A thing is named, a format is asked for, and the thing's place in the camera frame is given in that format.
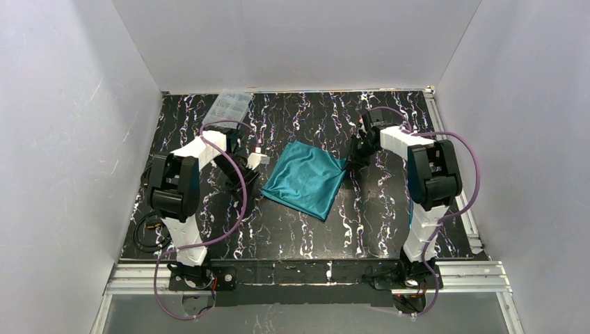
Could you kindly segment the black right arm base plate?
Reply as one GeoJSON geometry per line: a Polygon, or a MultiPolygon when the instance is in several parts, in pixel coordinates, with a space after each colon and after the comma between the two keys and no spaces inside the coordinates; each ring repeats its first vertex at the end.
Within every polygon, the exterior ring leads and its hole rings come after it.
{"type": "Polygon", "coordinates": [[[414,289],[434,290],[435,281],[439,288],[444,287],[440,268],[434,259],[428,265],[434,274],[422,262],[407,262],[405,260],[380,261],[369,265],[361,275],[360,281],[367,283],[376,290],[414,289]]]}

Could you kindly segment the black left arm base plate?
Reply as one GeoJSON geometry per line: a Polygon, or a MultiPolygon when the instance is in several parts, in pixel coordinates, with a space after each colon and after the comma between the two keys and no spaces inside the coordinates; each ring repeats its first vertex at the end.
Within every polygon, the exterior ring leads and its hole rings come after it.
{"type": "Polygon", "coordinates": [[[206,260],[201,266],[191,267],[180,262],[166,265],[170,271],[170,291],[233,291],[237,288],[237,268],[231,262],[206,260]]]}

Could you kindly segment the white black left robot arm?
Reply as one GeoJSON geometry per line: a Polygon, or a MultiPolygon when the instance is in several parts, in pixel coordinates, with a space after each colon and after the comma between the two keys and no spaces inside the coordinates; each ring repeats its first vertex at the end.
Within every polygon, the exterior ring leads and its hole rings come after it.
{"type": "Polygon", "coordinates": [[[203,265],[207,247],[230,236],[203,241],[196,216],[201,205],[200,172],[214,164],[228,179],[241,203],[238,219],[246,215],[248,198],[259,176],[258,167],[269,157],[257,146],[244,155],[245,143],[239,131],[205,130],[184,147],[156,154],[152,158],[147,183],[147,201],[168,229],[175,246],[176,260],[189,267],[203,265]]]}

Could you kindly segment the teal cloth napkin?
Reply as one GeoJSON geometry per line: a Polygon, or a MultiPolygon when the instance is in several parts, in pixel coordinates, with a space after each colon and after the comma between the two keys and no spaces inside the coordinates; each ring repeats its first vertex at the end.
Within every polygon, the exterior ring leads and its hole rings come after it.
{"type": "Polygon", "coordinates": [[[294,141],[280,155],[262,195],[325,221],[344,179],[345,160],[294,141]]]}

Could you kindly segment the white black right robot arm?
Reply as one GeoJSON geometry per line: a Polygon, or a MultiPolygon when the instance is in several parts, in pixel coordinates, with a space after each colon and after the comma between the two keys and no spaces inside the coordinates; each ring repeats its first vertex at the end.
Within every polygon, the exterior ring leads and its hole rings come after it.
{"type": "Polygon", "coordinates": [[[435,256],[433,244],[441,218],[462,192],[454,145],[449,140],[436,140],[433,135],[413,133],[401,118],[377,107],[360,116],[345,170],[367,166],[370,158],[382,150],[406,163],[412,213],[403,254],[409,262],[429,261],[435,256]]]}

